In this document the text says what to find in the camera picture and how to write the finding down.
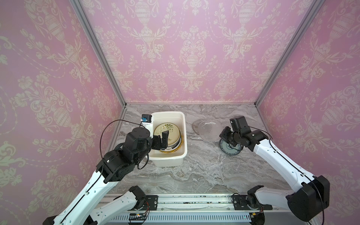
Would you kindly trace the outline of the cream willow pattern plate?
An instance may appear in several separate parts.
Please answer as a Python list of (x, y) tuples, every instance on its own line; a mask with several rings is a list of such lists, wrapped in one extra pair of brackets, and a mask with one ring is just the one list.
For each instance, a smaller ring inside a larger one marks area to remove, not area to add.
[(155, 128), (154, 135), (160, 135), (162, 137), (162, 133), (165, 131), (169, 131), (168, 134), (168, 145), (173, 145), (180, 139), (180, 130), (173, 123), (162, 123)]

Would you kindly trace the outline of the white plate blue rim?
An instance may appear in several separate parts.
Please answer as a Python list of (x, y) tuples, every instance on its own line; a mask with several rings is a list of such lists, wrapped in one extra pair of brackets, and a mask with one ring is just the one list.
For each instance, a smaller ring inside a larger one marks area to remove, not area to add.
[(166, 154), (174, 153), (182, 146), (182, 143), (183, 141), (181, 133), (178, 133), (177, 135), (175, 133), (169, 133), (167, 139), (167, 147), (162, 147), (160, 149), (160, 152)]

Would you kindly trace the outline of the small blue patterned plate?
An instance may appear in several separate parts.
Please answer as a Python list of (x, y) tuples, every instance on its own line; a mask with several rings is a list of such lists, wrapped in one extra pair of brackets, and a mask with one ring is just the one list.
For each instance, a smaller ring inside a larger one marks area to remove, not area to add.
[(244, 146), (241, 145), (240, 143), (234, 147), (234, 146), (228, 144), (227, 142), (225, 142), (223, 139), (221, 139), (219, 141), (219, 146), (223, 153), (230, 155), (230, 156), (235, 156), (235, 155), (240, 154), (240, 152), (244, 148)]

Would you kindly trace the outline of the clear glass plate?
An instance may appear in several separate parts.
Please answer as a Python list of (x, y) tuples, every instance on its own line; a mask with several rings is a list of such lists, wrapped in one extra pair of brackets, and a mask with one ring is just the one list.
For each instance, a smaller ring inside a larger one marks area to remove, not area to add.
[(193, 122), (192, 128), (204, 141), (216, 142), (220, 140), (223, 127), (219, 121), (199, 119)]

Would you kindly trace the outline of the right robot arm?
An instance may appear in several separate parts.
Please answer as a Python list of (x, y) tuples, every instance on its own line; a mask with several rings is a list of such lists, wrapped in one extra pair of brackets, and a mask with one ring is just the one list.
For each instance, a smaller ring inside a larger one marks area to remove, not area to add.
[(230, 119), (220, 138), (231, 147), (240, 145), (264, 159), (288, 183), (290, 190), (253, 187), (247, 192), (249, 208), (263, 212), (265, 205), (287, 209), (301, 221), (310, 223), (318, 214), (325, 214), (330, 205), (330, 182), (299, 166), (272, 141), (266, 131), (248, 125), (244, 116)]

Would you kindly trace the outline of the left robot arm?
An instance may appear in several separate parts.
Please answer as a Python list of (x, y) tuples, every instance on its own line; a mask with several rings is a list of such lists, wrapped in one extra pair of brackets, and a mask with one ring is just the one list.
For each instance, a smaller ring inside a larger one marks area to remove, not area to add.
[(104, 225), (118, 213), (145, 208), (149, 211), (146, 194), (133, 186), (125, 194), (103, 207), (97, 208), (103, 197), (127, 174), (139, 167), (151, 150), (168, 146), (169, 131), (158, 136), (144, 127), (136, 127), (127, 134), (125, 142), (106, 153), (96, 166), (88, 183), (59, 215), (48, 217), (44, 225)]

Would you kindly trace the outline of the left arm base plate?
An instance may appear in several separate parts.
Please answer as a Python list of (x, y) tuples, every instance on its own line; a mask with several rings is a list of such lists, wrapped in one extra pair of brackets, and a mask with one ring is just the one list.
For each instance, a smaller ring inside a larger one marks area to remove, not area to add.
[(150, 210), (156, 211), (158, 208), (158, 195), (146, 195), (145, 199), (137, 204), (133, 210)]

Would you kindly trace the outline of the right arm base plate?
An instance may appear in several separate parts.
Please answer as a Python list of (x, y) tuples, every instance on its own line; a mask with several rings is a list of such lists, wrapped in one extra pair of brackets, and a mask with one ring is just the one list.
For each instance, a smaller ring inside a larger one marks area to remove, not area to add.
[(240, 195), (238, 193), (231, 195), (230, 201), (233, 204), (233, 207), (236, 211), (245, 211), (245, 210), (271, 211), (271, 210), (273, 210), (273, 207), (271, 205), (260, 204), (253, 197), (248, 197), (247, 195)]

